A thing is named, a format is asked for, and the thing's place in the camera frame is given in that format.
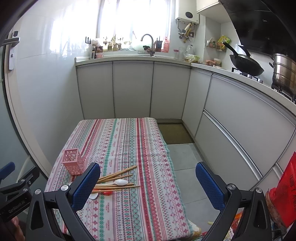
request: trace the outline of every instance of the range hood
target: range hood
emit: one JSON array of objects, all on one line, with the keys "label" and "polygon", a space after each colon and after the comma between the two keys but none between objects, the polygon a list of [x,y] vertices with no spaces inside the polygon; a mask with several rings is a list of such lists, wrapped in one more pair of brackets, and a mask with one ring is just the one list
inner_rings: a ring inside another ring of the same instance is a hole
[{"label": "range hood", "polygon": [[296,44],[283,22],[260,0],[221,0],[242,45],[251,51],[282,53],[296,60]]}]

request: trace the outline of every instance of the blue gripper pad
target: blue gripper pad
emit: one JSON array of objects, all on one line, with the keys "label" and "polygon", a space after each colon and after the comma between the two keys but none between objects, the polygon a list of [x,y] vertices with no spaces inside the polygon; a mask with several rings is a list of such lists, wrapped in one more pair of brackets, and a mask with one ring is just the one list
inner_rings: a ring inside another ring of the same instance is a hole
[{"label": "blue gripper pad", "polygon": [[5,179],[10,173],[15,170],[15,164],[11,161],[0,169],[0,181]]},{"label": "blue gripper pad", "polygon": [[94,186],[96,185],[100,177],[100,174],[100,165],[93,162],[81,176],[76,178],[77,180],[79,180],[80,178],[83,179],[72,194],[71,206],[74,211],[79,211],[84,207],[89,195],[91,194]]},{"label": "blue gripper pad", "polygon": [[196,165],[195,175],[213,207],[222,212],[225,208],[224,194],[201,163]]}]

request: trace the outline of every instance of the pink utensil holder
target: pink utensil holder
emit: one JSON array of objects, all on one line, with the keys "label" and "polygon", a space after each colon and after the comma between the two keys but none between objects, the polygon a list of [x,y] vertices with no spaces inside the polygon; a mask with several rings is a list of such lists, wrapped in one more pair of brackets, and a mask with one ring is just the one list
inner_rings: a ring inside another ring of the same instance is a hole
[{"label": "pink utensil holder", "polygon": [[82,175],[85,171],[85,159],[81,157],[78,148],[64,150],[62,163],[72,176]]}]

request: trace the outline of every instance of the water heater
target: water heater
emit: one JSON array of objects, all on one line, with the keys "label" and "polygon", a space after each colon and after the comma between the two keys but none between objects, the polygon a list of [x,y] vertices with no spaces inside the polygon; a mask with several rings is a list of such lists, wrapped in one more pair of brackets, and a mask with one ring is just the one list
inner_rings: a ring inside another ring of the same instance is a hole
[{"label": "water heater", "polygon": [[200,15],[196,13],[196,0],[176,0],[175,19],[186,23],[199,24]]}]

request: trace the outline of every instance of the screw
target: screw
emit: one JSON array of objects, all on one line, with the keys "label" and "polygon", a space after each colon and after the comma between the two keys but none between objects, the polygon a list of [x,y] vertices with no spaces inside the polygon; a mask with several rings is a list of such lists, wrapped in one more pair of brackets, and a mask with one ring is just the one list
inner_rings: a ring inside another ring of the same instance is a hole
[{"label": "screw", "polygon": [[262,189],[261,188],[256,188],[256,192],[257,193],[262,193]]},{"label": "screw", "polygon": [[230,190],[234,190],[236,188],[236,186],[234,184],[228,184],[228,188]]},{"label": "screw", "polygon": [[61,187],[61,190],[62,190],[62,191],[66,191],[68,188],[69,188],[68,185],[63,185],[63,186]]},{"label": "screw", "polygon": [[41,193],[41,190],[40,189],[36,189],[35,190],[35,194],[39,194],[39,193]]}]

